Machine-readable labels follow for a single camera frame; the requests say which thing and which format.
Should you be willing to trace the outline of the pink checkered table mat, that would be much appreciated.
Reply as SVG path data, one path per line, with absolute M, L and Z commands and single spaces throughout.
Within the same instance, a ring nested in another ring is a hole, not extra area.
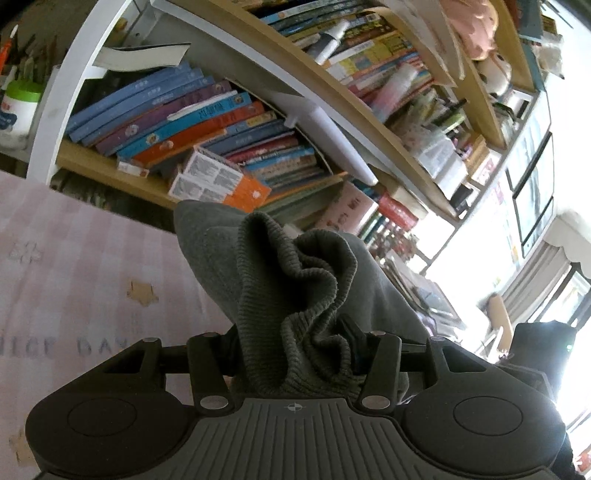
M 41 399 L 146 337 L 179 345 L 230 323 L 171 233 L 1 177 L 1 475 L 31 479 Z

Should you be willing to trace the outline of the white paper sheet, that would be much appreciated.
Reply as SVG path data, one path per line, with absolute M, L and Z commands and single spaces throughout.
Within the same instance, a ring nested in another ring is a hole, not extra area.
M 363 184 L 375 186 L 367 149 L 342 131 L 325 110 L 304 97 L 270 91 L 270 102 L 286 115 L 286 125 L 297 126 L 325 155 Z

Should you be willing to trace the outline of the small white box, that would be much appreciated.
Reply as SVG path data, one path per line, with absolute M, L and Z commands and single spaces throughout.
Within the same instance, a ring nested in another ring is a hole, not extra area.
M 149 175 L 148 169 L 138 167 L 127 162 L 117 161 L 116 168 L 119 172 L 132 175 L 138 178 L 147 178 Z

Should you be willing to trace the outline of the grey fleece sweater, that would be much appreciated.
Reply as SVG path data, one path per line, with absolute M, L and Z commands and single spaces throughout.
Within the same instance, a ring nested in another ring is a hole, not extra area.
M 356 236 L 291 239 L 262 212 L 182 201 L 177 240 L 198 283 L 235 324 L 238 380 L 262 397 L 356 398 L 367 336 L 424 344 L 428 330 Z

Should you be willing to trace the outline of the white jar green lid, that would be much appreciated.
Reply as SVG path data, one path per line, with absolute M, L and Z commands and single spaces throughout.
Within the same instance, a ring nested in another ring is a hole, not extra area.
M 23 150 L 27 146 L 36 110 L 44 87 L 41 84 L 13 80 L 1 102 L 1 147 Z

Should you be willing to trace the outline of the red orange pen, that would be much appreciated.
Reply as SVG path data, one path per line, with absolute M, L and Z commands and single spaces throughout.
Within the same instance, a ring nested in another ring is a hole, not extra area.
M 6 61 L 8 59 L 8 56 L 9 56 L 10 51 L 12 49 L 12 46 L 13 46 L 13 43 L 14 43 L 14 39 L 15 39 L 15 37 L 17 35 L 18 28 L 19 28 L 19 25 L 18 24 L 15 24 L 13 26 L 13 28 L 10 31 L 10 34 L 9 34 L 7 40 L 1 46 L 1 50 L 0 50 L 0 73 L 4 69 L 4 66 L 6 64 Z

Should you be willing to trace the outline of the row of leaning books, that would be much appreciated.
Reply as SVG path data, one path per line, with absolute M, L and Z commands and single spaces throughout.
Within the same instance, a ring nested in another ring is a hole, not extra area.
M 335 170 L 280 110 L 238 83 L 183 62 L 146 74 L 118 76 L 111 90 L 74 113 L 68 143 L 99 155 L 112 170 L 127 162 L 161 182 L 194 147 L 243 167 L 283 197 Z

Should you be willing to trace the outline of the orange white box lower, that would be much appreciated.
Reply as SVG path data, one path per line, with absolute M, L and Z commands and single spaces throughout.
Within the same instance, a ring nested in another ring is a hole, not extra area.
M 235 178 L 226 176 L 221 170 L 193 169 L 177 173 L 168 195 L 177 200 L 222 203 L 234 190 Z

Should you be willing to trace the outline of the white wooden bookshelf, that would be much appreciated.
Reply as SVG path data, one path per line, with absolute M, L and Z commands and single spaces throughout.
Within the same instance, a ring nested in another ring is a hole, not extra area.
M 346 132 L 363 159 L 394 175 L 411 193 L 449 223 L 452 205 L 401 140 L 338 80 L 286 38 L 228 1 L 98 1 L 56 68 L 37 110 L 27 177 L 48 184 L 56 172 L 62 138 L 94 60 L 116 22 L 128 16 L 125 40 L 138 44 L 163 32 L 185 34 L 199 65 L 238 81 L 268 102 L 293 94 L 322 108 Z

